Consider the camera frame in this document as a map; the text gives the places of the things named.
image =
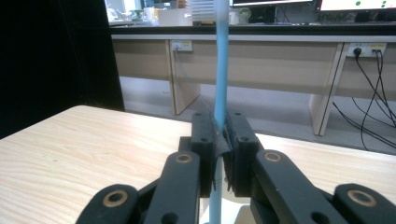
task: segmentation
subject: floor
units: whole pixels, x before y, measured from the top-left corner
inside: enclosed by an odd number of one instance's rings
[[[120,83],[126,110],[132,113],[190,121],[195,111],[212,109],[215,102],[215,86],[202,84],[200,97],[180,115],[173,115],[167,81],[121,77]],[[361,140],[361,130],[347,123],[334,106],[324,136],[314,135],[308,107],[309,94],[229,87],[227,97],[228,107],[243,113],[256,133],[396,155],[395,147],[366,133],[362,135],[365,148]],[[335,97],[334,102],[349,118],[361,124],[364,114],[350,97]],[[356,102],[363,110],[370,104],[367,99],[356,99]],[[396,111],[396,102],[389,102],[389,106]],[[370,115],[391,124],[376,103],[372,104]],[[396,146],[395,127],[371,118],[366,118],[364,127]]]

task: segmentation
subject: light wood tabletop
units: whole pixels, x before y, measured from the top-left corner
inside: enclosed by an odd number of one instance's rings
[[[141,189],[191,124],[76,106],[0,140],[0,223],[73,223],[100,189]],[[396,157],[258,134],[330,193],[362,184],[396,203]]]

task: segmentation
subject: monitor screen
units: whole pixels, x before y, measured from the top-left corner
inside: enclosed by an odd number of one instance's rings
[[[233,0],[233,7],[254,7],[297,2],[312,2],[313,0]]]
[[[319,11],[378,10],[396,8],[396,0],[319,0]]]

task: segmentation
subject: black curtain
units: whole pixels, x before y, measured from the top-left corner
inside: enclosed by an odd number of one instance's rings
[[[2,3],[0,138],[74,105],[124,110],[104,1]]]

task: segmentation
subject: power outlet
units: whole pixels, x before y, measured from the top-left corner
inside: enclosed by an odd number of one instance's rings
[[[171,40],[172,50],[192,51],[192,40]]]
[[[374,50],[381,50],[381,52],[384,53],[386,46],[386,43],[350,43],[346,56],[355,57],[355,53],[353,51],[359,48],[361,49],[361,55],[359,57],[375,58],[376,54]]]

